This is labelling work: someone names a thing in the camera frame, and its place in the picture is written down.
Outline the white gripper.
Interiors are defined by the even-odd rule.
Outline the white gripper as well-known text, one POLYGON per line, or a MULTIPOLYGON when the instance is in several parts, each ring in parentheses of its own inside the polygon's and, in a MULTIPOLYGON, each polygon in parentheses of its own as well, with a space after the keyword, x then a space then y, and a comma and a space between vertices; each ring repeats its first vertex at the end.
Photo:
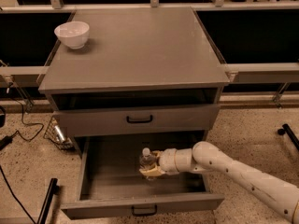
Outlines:
POLYGON ((156 166, 152 169, 145 170, 140 169, 139 172, 146 177, 158 177, 161 175, 176 175, 178 173, 178 169, 175 162, 177 150, 175 148, 169 148, 165 151, 155 150, 152 151, 151 154, 159 159, 159 166, 156 166))

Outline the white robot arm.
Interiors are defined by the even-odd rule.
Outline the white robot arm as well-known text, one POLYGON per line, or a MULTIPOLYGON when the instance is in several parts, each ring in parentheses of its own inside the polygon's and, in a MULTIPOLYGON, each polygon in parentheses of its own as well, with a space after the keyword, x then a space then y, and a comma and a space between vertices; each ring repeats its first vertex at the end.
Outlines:
POLYGON ((150 150, 139 157, 139 172, 146 178, 179 173, 202 174, 218 171, 280 214, 291 224, 299 224, 299 188, 268 173, 232 159, 206 141, 192 148, 150 150))

